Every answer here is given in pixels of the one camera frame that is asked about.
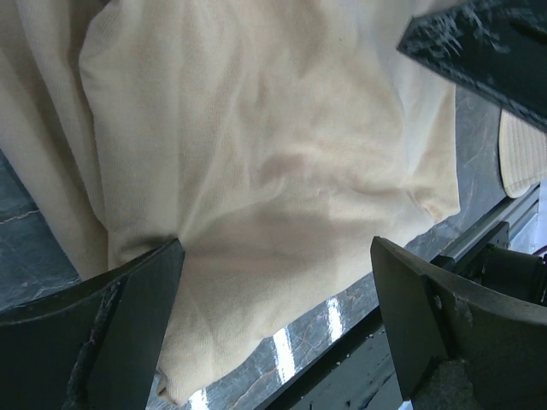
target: dark gray metal part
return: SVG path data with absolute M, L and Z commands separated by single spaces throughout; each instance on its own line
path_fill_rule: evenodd
M 544 0 L 472 0 L 413 19 L 398 49 L 547 132 Z
M 1 407 L 144 408 L 183 260 L 173 240 L 0 313 Z
M 442 325 L 450 334 L 455 351 L 451 359 L 466 361 L 466 375 L 473 385 L 477 402 L 486 410 L 526 408 L 539 410 L 547 403 L 547 378 L 544 369 L 547 355 L 547 309 L 487 289 L 470 280 L 427 263 L 382 238 L 375 238 L 372 246 L 374 275 L 385 285 L 378 287 L 379 302 L 385 323 L 391 354 L 403 398 L 415 393 L 415 386 L 423 387 L 432 375 L 421 356 L 415 361 L 419 371 L 409 370 L 411 355 L 423 344 L 427 335 L 415 337 L 408 333 L 403 340 L 396 328 L 419 325 L 421 318 L 415 309 L 408 310 L 406 301 L 391 297 L 408 276 L 416 276 L 429 283 L 429 290 L 419 287 L 432 309 L 442 317 Z M 384 309 L 384 305 L 398 304 L 399 308 Z M 434 338 L 435 322 L 428 320 Z M 430 352 L 431 360 L 438 358 L 439 347 Z

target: cloth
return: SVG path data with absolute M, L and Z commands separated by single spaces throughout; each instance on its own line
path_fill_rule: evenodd
M 458 211 L 433 0 L 5 0 L 0 148 L 82 278 L 178 237 L 158 369 L 184 403 Z
M 499 126 L 499 161 L 503 188 L 518 198 L 547 178 L 547 135 L 503 111 Z

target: cream fabric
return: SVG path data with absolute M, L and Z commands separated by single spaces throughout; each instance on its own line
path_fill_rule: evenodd
M 503 111 L 499 127 L 503 188 L 511 198 L 547 178 L 547 135 Z
M 454 87 L 395 51 L 435 5 L 1 3 L 0 148 L 82 278 L 185 246 L 164 398 L 458 211 Z

